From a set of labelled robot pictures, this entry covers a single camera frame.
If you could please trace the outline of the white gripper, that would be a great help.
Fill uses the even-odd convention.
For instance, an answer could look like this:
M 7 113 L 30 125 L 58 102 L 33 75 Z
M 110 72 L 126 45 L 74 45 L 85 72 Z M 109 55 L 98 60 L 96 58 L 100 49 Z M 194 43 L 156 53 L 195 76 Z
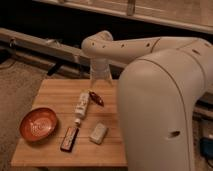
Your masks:
M 112 84 L 109 60 L 105 58 L 92 58 L 90 60 L 90 87 L 93 88 L 99 80 Z

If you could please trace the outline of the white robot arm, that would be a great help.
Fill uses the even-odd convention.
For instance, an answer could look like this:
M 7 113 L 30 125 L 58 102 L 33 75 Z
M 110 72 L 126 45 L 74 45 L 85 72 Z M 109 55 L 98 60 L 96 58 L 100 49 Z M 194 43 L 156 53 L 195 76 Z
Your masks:
M 192 114 L 213 84 L 213 44 L 194 37 L 83 40 L 84 54 L 127 65 L 117 109 L 129 171 L 195 171 Z

